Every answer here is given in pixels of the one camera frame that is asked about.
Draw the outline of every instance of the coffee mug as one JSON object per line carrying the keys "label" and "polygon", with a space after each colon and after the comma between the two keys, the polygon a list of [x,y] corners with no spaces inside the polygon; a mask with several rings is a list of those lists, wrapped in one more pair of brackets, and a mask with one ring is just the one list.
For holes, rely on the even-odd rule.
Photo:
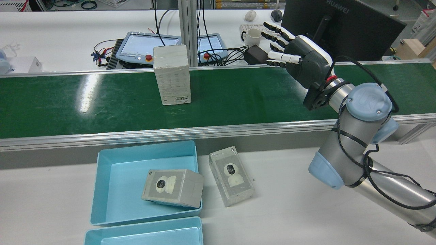
{"label": "coffee mug", "polygon": [[245,44],[247,44],[250,47],[253,45],[259,46],[261,37],[262,37],[262,32],[259,29],[250,29],[248,31],[243,31],[241,33],[242,41],[245,42]]}

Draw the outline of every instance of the blue tray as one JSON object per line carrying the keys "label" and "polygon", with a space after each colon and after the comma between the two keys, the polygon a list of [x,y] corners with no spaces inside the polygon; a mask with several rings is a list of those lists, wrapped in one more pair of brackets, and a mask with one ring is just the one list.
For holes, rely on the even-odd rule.
{"label": "blue tray", "polygon": [[180,218],[89,230],[84,244],[203,245],[203,231],[199,217]]}
{"label": "blue tray", "polygon": [[99,152],[91,224],[127,225],[198,216],[202,208],[156,204],[141,199],[150,169],[198,173],[194,141],[107,149]]}

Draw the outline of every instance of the power adapter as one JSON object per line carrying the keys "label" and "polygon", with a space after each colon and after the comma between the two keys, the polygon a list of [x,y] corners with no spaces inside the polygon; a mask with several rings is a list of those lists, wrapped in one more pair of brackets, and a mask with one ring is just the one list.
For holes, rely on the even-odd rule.
{"label": "power adapter", "polygon": [[266,65],[266,60],[268,60],[268,54],[257,45],[251,46],[244,52],[244,61],[249,65]]}

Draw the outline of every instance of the white basket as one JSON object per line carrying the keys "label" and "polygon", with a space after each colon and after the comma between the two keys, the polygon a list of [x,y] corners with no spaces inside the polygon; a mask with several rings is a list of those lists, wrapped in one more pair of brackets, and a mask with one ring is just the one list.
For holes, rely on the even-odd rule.
{"label": "white basket", "polygon": [[0,10],[9,9],[8,7],[10,7],[13,12],[32,12],[32,9],[29,6],[29,2],[26,3],[26,1],[27,0],[0,0]]}
{"label": "white basket", "polygon": [[114,8],[118,8],[121,4],[127,2],[128,0],[99,0],[102,3],[108,4]]}
{"label": "white basket", "polygon": [[416,30],[430,17],[430,15],[434,12],[434,9],[424,9],[421,11],[421,15],[418,20],[412,27],[412,31],[416,32]]}

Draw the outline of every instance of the robotic finger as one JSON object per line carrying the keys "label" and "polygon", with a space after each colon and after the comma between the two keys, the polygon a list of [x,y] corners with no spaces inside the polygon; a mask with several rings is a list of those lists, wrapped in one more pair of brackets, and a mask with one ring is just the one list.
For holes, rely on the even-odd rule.
{"label": "robotic finger", "polygon": [[277,61],[277,60],[266,60],[266,64],[270,66],[279,66],[281,68],[286,67],[286,62],[283,61]]}
{"label": "robotic finger", "polygon": [[293,39],[295,39],[295,36],[292,35],[292,33],[290,33],[288,30],[286,30],[285,28],[271,23],[271,22],[263,22],[263,26],[265,26],[268,30],[274,31],[275,33],[280,34],[283,39],[287,42],[292,41]]}
{"label": "robotic finger", "polygon": [[280,45],[283,48],[286,48],[286,46],[288,45],[287,43],[285,43],[285,41],[279,39],[276,36],[272,36],[272,35],[270,35],[270,34],[268,34],[266,32],[262,32],[262,37],[264,37],[264,38],[266,38],[268,40],[271,40],[273,42],[276,42],[278,45]]}
{"label": "robotic finger", "polygon": [[271,48],[272,51],[275,51],[275,52],[280,52],[280,53],[285,52],[285,50],[282,47],[276,46],[274,43],[270,43],[269,47]]}
{"label": "robotic finger", "polygon": [[301,56],[270,51],[268,52],[268,58],[277,61],[298,64],[300,62]]}

